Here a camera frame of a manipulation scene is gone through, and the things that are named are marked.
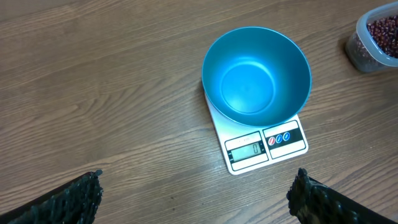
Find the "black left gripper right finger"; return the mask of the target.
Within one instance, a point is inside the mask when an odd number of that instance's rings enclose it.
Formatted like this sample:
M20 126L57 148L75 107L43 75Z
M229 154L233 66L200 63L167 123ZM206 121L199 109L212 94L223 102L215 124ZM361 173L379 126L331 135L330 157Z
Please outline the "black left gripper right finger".
M287 192L289 213L303 224L397 224L298 170Z

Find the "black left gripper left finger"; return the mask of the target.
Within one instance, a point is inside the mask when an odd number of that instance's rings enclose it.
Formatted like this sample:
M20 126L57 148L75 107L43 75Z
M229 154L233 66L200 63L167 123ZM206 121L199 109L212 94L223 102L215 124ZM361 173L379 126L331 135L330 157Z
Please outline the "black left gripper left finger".
M1 215L10 224L92 224L103 196L101 169L87 172Z

